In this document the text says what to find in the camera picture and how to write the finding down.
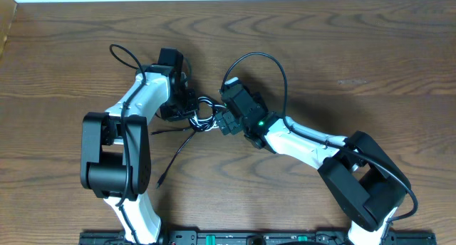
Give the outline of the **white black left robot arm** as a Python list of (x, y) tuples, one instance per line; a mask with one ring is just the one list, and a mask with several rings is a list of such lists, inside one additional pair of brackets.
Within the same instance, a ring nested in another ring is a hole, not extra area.
[(148, 125), (155, 116), (174, 122), (198, 110), (185, 57), (162, 48), (157, 63), (133, 65), (135, 81), (128, 92), (101, 113), (82, 122), (81, 184), (104, 200), (123, 226), (119, 232), (82, 232), (80, 244), (166, 244), (161, 218), (147, 193), (151, 177)]

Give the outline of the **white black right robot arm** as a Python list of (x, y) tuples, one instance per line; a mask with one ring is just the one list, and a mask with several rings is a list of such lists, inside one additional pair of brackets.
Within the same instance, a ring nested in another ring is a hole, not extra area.
[(351, 220), (352, 244), (382, 244), (397, 208), (412, 189), (408, 178), (368, 134), (328, 135), (268, 110), (259, 93), (238, 79), (223, 82), (225, 110), (216, 115), (223, 135), (244, 137), (257, 149), (288, 155), (316, 169)]

